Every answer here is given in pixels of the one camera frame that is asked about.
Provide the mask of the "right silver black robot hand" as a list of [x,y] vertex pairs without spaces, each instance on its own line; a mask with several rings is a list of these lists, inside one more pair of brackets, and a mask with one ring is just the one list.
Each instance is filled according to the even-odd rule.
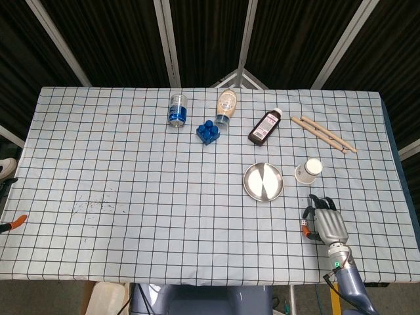
[[[322,199],[314,194],[310,194],[309,198],[312,203],[304,210],[301,219],[301,230],[304,236],[310,240],[323,242],[327,246],[334,243],[345,244],[348,240],[348,232],[334,201],[329,197]],[[306,219],[309,215],[314,220],[315,232],[311,232],[308,227]]]

